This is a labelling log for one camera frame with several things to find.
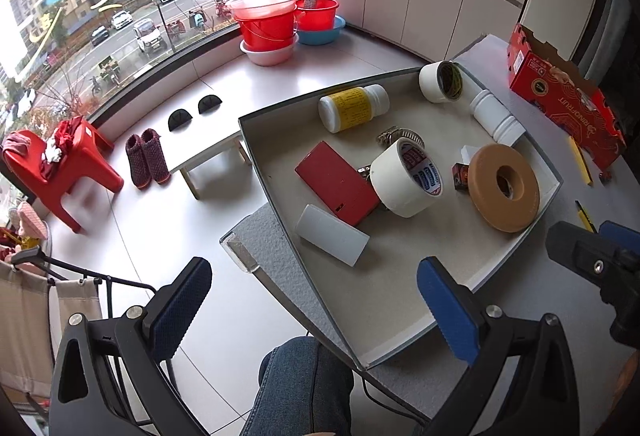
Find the red bucket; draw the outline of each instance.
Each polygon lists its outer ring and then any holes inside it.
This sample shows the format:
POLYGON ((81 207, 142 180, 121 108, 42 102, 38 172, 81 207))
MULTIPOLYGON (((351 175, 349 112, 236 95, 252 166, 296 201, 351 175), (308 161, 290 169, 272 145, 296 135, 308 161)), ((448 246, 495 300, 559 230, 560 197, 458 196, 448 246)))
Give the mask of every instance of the red bucket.
POLYGON ((294 11, 263 20, 238 20, 242 37, 249 50, 272 52, 293 43, 294 11))
POLYGON ((296 20, 300 30, 331 30, 334 28, 336 0, 318 0, 315 9, 305 9, 305 0, 296 0, 296 20))

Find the plastic basin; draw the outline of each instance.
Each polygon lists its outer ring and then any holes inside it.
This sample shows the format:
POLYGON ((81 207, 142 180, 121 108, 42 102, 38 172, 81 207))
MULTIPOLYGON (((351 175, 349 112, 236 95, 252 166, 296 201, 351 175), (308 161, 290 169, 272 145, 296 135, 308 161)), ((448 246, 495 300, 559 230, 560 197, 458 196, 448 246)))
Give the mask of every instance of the plastic basin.
POLYGON ((296 21, 299 30, 330 30, 334 28, 336 0, 318 0, 315 9, 305 9, 305 0, 296 1, 296 21))
POLYGON ((345 24, 344 19, 336 16, 334 18, 334 28, 330 30, 299 30, 298 36, 302 44, 310 44, 313 46, 328 44, 337 39, 345 24))
POLYGON ((247 55, 252 63, 257 64, 258 66, 274 66, 286 61, 293 55, 293 49, 297 42, 298 36, 295 36, 291 44, 285 46, 284 48, 271 50, 270 52, 254 52, 253 50, 247 48, 247 45, 243 39, 240 43, 240 50, 242 50, 247 55))
POLYGON ((259 20, 295 10, 296 0, 229 0, 226 7, 235 20, 259 20))
POLYGON ((294 11, 263 20, 240 20, 240 32, 247 48, 254 52, 279 50, 293 42, 294 11))

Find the brown tape roll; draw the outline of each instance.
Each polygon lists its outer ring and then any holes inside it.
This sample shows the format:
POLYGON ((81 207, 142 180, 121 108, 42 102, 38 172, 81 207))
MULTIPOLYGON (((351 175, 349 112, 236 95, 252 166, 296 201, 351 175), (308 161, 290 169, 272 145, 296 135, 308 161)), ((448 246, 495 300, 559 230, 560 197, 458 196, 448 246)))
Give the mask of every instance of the brown tape roll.
POLYGON ((527 160, 512 147, 492 143, 469 164, 469 194, 482 217, 495 229, 519 232, 536 217, 540 190, 527 160))

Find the wooden table leg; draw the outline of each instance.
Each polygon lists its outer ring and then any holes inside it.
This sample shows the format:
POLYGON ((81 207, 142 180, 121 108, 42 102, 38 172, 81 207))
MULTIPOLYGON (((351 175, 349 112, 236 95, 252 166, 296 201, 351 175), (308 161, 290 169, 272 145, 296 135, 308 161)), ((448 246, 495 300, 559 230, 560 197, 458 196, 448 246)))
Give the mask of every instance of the wooden table leg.
POLYGON ((246 151, 244 150, 244 147, 242 146, 240 139, 235 139, 234 143, 236 144, 238 151, 240 151, 240 156, 242 156, 242 159, 244 160, 245 164, 252 165, 251 158, 249 158, 249 155, 246 154, 246 151))
POLYGON ((193 182, 191 181, 191 176, 189 175, 189 171, 183 168, 183 169, 180 169, 180 174, 182 174, 182 177, 184 178, 185 182, 187 182, 187 186, 189 187, 191 194, 193 194, 193 197, 196 198, 196 200, 199 200, 200 195, 198 194, 198 190, 195 188, 195 186, 193 185, 193 182))

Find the street lamp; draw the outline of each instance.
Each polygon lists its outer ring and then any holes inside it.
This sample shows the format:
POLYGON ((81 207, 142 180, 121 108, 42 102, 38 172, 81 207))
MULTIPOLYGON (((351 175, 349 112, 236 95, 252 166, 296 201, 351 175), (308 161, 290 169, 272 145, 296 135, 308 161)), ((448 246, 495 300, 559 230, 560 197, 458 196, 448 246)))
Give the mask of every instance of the street lamp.
POLYGON ((158 7, 158 13, 160 14, 160 19, 162 20, 162 24, 164 25, 164 31, 166 32, 166 37, 169 40, 169 44, 171 45, 171 51, 175 54, 175 46, 174 41, 171 39, 171 34, 169 34, 169 29, 166 28, 166 23, 164 22, 164 16, 162 15, 162 10, 160 9, 160 1, 156 0, 156 7, 158 7))

